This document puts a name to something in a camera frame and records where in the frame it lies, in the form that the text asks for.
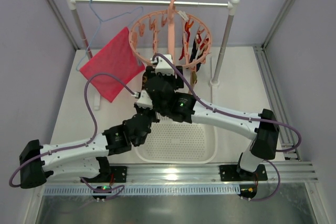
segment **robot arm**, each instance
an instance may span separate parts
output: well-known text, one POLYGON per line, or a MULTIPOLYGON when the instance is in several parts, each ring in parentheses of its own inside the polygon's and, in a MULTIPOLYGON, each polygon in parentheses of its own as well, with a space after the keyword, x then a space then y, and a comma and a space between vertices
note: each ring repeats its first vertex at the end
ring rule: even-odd
POLYGON ((175 76, 174 70, 163 60, 156 67, 147 67, 143 75, 143 89, 134 104, 137 113, 122 124, 98 134, 91 143, 52 153, 60 147, 88 143, 89 139, 63 145, 43 145, 38 140, 30 141, 20 156, 20 164, 28 159, 49 152, 23 167, 20 171, 21 188, 32 188, 48 181, 87 177, 88 182, 98 181, 110 174, 107 156, 130 151, 145 143, 151 133, 152 123, 158 122, 156 113, 168 116, 176 122, 202 123, 236 132, 252 142, 240 156, 237 172, 242 178, 252 178, 253 172, 264 159, 274 159, 278 126, 271 123, 246 121, 225 116, 210 110, 218 109, 237 116, 275 120, 272 111, 264 109, 261 114, 247 113, 221 108, 209 102, 196 100, 191 94, 175 92, 183 88, 183 80, 175 76))

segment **circular clothes drying rack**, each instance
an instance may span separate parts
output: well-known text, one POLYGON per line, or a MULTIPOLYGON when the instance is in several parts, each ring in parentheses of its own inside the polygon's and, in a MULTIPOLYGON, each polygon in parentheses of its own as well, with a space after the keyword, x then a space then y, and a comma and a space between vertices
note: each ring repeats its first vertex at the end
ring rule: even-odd
POLYGON ((199 24, 199 28, 196 32, 196 36, 201 38, 201 35, 204 36, 204 39, 199 41, 199 47, 202 50, 202 53, 198 55, 197 58, 190 62, 191 55, 188 52, 189 41, 186 39, 186 33, 184 32, 182 35, 183 41, 183 49, 182 54, 185 58, 185 64, 182 65, 183 68, 190 68, 192 71, 196 71, 196 65, 198 63, 205 63, 206 56, 210 52, 211 44, 212 44, 212 36, 209 28, 197 17, 187 14, 185 12, 177 11, 174 5, 176 0, 171 0, 168 9, 159 10, 155 12, 151 12, 140 19, 138 19, 134 25, 132 26, 129 33, 129 43, 131 49, 136 57, 138 57, 143 63, 148 66, 151 65, 151 60, 142 56, 137 52, 136 48, 138 45, 138 38, 143 37, 145 34, 146 21, 148 20, 148 28, 153 31, 153 54, 157 53, 158 48, 158 33, 159 25, 164 27, 168 25, 168 54, 172 56, 173 64, 176 64, 175 57, 175 21, 174 15, 179 14, 182 17, 182 31, 185 30, 185 27, 192 26, 194 23, 199 24))

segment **horizontal bar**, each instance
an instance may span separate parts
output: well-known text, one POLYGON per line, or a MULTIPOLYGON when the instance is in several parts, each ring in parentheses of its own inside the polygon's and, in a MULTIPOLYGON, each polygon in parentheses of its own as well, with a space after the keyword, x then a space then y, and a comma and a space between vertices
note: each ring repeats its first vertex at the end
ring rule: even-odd
MULTIPOLYGON (((89 3, 90 0, 75 0, 77 3, 89 3)), ((151 0, 92 0, 98 4, 121 4, 121 5, 158 5, 168 6, 170 1, 151 1, 151 0)), ((202 2, 183 2, 175 1, 175 6, 192 6, 192 7, 228 7, 227 3, 202 3, 202 2)))

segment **white rod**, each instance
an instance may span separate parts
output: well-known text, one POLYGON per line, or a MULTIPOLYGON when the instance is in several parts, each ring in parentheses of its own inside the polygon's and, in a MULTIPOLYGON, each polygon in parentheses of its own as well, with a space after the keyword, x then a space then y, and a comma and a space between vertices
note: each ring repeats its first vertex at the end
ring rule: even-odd
POLYGON ((219 55, 218 55, 218 60, 217 60, 217 64, 216 64, 215 73, 214 73, 213 78, 210 80, 210 85, 212 85, 212 86, 218 86, 219 85, 218 77, 219 77, 219 73, 220 73, 221 68, 222 68, 225 49, 226 49, 227 41, 229 39, 229 34, 230 34, 231 26, 232 26, 232 23, 233 23, 233 18, 235 16, 237 6, 238 6, 239 2, 240 2, 240 0, 231 0, 229 2, 229 6, 228 6, 229 15, 228 15, 227 21, 226 21, 223 41, 222 41, 221 49, 219 50, 219 55))
MULTIPOLYGON (((90 0, 71 0, 72 3, 89 3, 90 0)), ((151 1, 151 0, 92 0, 93 3, 100 4, 123 4, 123 5, 169 5, 170 1, 151 1)), ((201 3, 201 2, 182 2, 175 1, 175 6, 193 7, 228 7, 228 3, 201 3)))

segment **clothespin ring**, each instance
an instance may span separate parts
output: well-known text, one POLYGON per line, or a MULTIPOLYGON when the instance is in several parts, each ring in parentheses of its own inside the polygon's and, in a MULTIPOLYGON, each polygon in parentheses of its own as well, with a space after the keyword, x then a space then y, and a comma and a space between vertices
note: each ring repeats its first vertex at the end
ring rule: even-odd
POLYGON ((164 27, 164 25, 167 23, 168 16, 164 18, 164 13, 161 16, 161 27, 164 27))

